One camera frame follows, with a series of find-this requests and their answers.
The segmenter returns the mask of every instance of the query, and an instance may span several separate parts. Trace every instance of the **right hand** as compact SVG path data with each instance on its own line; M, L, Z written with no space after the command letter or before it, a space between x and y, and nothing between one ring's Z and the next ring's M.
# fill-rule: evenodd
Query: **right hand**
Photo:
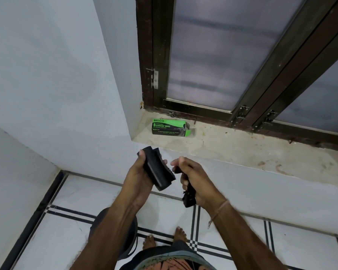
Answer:
M188 176L190 184L196 191L196 203L204 208L210 215L226 201L226 198L214 186L199 163L180 156L173 160L171 165L174 166L173 171L175 171L175 166L179 166L183 173ZM183 189L187 190L189 182L186 180L185 175L181 176L180 182L183 185Z

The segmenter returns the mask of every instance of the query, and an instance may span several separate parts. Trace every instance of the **green box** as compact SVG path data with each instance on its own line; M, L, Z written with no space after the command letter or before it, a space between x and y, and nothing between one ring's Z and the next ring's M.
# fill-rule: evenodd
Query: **green box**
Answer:
M151 132L153 135L189 136L190 125L184 120L153 119Z

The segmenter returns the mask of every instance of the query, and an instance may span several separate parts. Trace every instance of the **foot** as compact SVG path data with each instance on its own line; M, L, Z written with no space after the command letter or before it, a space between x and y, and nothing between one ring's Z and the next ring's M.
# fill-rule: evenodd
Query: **foot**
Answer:
M177 227L176 230L175 230L173 242L176 242L176 241L179 241L179 240L187 242L187 234L185 234L185 232L183 231L182 228Z
M153 235L149 235L148 237L146 237L143 243L143 250L151 248L151 247L156 247L156 243L155 243Z

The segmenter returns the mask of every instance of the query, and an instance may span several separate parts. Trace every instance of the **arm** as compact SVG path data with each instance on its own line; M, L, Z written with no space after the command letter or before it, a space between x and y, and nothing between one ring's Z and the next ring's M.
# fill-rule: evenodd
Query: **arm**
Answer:
M118 197L70 270L114 270L134 216L148 199L153 187L143 169L144 161L145 153L140 150Z
M230 252L235 266L240 270L286 270L280 260L268 249L260 238L251 230L238 211L226 203L216 215L226 198L217 190L200 164L185 157L171 162L179 166L188 176L196 190L197 204L214 217L214 224ZM188 181L180 180L186 190Z

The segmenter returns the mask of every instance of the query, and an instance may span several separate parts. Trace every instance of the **left hand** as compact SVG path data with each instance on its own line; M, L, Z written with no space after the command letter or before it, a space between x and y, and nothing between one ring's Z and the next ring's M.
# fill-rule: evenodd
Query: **left hand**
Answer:
M154 185L143 168L145 158L144 151L140 150L139 157L129 169L119 194L136 211L145 204Z

